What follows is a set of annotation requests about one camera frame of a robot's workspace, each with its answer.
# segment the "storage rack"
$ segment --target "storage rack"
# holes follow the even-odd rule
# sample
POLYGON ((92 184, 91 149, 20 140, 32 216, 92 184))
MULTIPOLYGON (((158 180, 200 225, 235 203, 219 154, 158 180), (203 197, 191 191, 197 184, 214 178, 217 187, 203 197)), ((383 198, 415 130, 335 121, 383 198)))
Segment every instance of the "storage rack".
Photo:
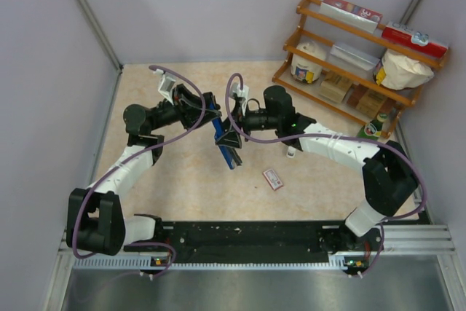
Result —
MULTIPOLYGON (((371 82, 369 80, 366 80, 364 78, 361 78, 353 73, 350 73, 348 71, 345 71, 342 68, 339 68, 338 66, 335 66, 329 62, 326 62, 324 60, 320 60, 316 58, 315 56, 309 55, 306 52, 303 52, 301 50, 297 49, 297 46, 299 42, 301 41, 302 36, 305 36, 307 38, 311 38, 317 42, 320 42, 324 45, 327 45, 331 47, 333 45, 333 42, 327 38, 318 36, 317 34, 314 34, 310 31, 306 31, 304 29, 304 25, 306 23, 306 19, 308 16, 313 17, 317 20, 323 21, 325 23, 328 23, 330 25, 333 25, 335 27, 338 27, 344 31, 350 32, 356 36, 360 36, 364 39, 369 40, 370 42, 382 45, 383 47, 386 47, 387 49, 391 49, 393 51, 399 52, 400 54, 406 55, 409 58, 412 58, 414 60, 421 61, 428 66, 432 67, 435 71, 439 71, 442 69, 446 61, 448 60, 449 54, 450 54, 450 49, 443 55, 442 58, 440 59, 435 59, 435 58, 430 58, 427 57, 426 55, 423 55, 422 53, 413 51, 407 47, 403 47, 401 45, 389 42, 386 39, 383 39, 379 35, 376 34, 371 34, 369 32, 363 31, 359 28, 352 27, 351 25, 347 25, 346 23, 343 23, 341 21, 335 20, 331 17, 322 15, 316 11, 313 11, 309 8, 310 4, 316 4, 320 6, 322 3, 321 0, 301 0, 298 4, 298 7, 296 9, 296 13, 301 15, 301 18, 299 20, 298 27, 296 30, 291 34, 291 36, 288 38, 288 40, 285 42, 285 45, 283 45, 283 49, 285 51, 288 51, 288 55, 285 59, 285 62, 281 65, 281 67, 278 69, 277 72, 275 72, 275 75, 272 77, 272 81, 275 83, 278 83, 282 85, 283 87, 286 87, 294 92, 297 92, 300 95, 303 95, 305 98, 308 98, 310 100, 313 100, 319 104, 321 104, 324 107, 327 107, 328 109, 331 109, 332 111, 335 111, 342 116, 349 118, 361 125, 364 125, 367 123, 369 118, 362 119, 360 117, 357 117, 355 114, 356 113, 349 113, 348 111, 345 111, 341 109, 341 104, 339 103, 332 103, 329 100, 326 100, 325 98, 320 98, 314 94, 311 93, 310 89, 306 85, 302 85, 302 87, 297 87, 290 82, 287 82, 287 79, 281 78, 283 73, 290 67, 291 65, 291 60, 293 58, 293 55, 298 55, 301 56, 302 58, 305 58, 307 60, 310 60, 323 68, 323 73, 326 74, 328 71, 334 71, 337 74, 340 74, 342 76, 345 76, 346 78, 350 79, 353 82, 353 87, 361 84, 373 91, 379 92, 382 95, 387 96, 388 98, 391 98, 395 101, 395 114, 392 118, 392 121, 390 125, 388 126, 387 130, 382 131, 382 137, 388 138, 390 135, 393 133, 393 130, 396 127, 396 124, 398 123, 398 120, 401 118, 401 115, 403 112, 409 108, 412 107, 416 104, 417 99, 419 98, 419 95, 422 91, 423 85, 420 85, 418 87, 415 87, 413 89, 405 89, 404 91, 407 92, 406 95, 401 95, 397 90, 391 90, 386 87, 383 87, 381 85, 377 85, 375 82, 371 82)), ((383 30, 385 28, 385 25, 383 24, 378 24, 377 28, 379 30, 383 30)))

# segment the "yellow label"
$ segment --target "yellow label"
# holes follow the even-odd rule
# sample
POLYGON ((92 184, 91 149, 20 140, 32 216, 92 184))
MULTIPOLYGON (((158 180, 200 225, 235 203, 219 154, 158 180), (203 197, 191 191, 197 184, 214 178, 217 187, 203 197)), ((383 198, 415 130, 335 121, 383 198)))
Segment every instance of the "yellow label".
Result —
POLYGON ((309 84, 312 83, 312 81, 314 80, 314 72, 307 72, 306 73, 306 82, 308 82, 309 84))
POLYGON ((386 76, 387 74, 385 73, 385 69, 382 67, 381 69, 379 69, 379 72, 377 72, 376 83, 380 85, 386 76))

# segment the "green bottle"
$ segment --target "green bottle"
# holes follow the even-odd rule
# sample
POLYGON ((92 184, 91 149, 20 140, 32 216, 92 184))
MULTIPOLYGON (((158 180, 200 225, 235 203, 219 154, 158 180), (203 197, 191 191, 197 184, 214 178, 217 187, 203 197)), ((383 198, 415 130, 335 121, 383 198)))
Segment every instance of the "green bottle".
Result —
POLYGON ((369 123, 364 125, 359 133, 356 135, 357 138, 370 138, 371 140, 378 140, 382 134, 382 128, 384 122, 388 116, 385 113, 379 113, 376 119, 372 119, 369 123))

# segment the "beige tabletop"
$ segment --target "beige tabletop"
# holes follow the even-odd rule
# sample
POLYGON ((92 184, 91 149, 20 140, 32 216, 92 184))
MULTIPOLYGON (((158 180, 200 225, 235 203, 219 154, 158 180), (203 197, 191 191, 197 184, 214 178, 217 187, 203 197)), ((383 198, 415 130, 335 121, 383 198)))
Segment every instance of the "beige tabletop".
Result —
MULTIPOLYGON (((262 92, 282 62, 215 62, 162 64, 191 79, 203 92, 212 91, 226 116, 226 81, 240 72, 250 87, 250 98, 263 103, 262 92)), ((162 97, 158 81, 147 65, 126 65, 100 161, 101 176, 119 158, 127 142, 124 109, 132 104, 154 107, 162 97)), ((296 110, 332 130, 355 135, 360 126, 291 92, 296 110)), ((156 134, 165 140, 184 130, 171 125, 156 134)), ((323 220, 344 219, 364 198, 362 178, 353 170, 315 154, 285 156, 281 143, 243 143, 238 151, 243 165, 230 170, 214 145, 211 123, 164 147, 159 161, 147 170, 122 201, 126 216, 150 213, 163 220, 323 220), (274 192, 262 172, 273 168, 285 186, 274 192)), ((254 132, 274 138, 272 131, 254 132)), ((400 209, 406 213, 412 200, 400 209)))

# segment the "red and white package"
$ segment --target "red and white package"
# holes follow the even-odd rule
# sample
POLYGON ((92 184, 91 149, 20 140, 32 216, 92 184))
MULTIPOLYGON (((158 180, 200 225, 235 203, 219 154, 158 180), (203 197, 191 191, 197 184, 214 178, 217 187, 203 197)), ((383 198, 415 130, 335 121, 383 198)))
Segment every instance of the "red and white package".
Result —
POLYGON ((390 21, 382 31, 382 38, 401 44, 423 54, 441 58, 449 49, 447 44, 432 39, 428 34, 421 33, 406 25, 390 21))
POLYGON ((273 169, 268 169, 263 172, 265 179, 269 183, 270 187, 277 191, 280 187, 283 187, 283 182, 278 177, 277 173, 273 169))
POLYGON ((353 25, 373 33, 382 20, 382 14, 345 0, 323 0, 319 13, 340 20, 348 25, 353 25))

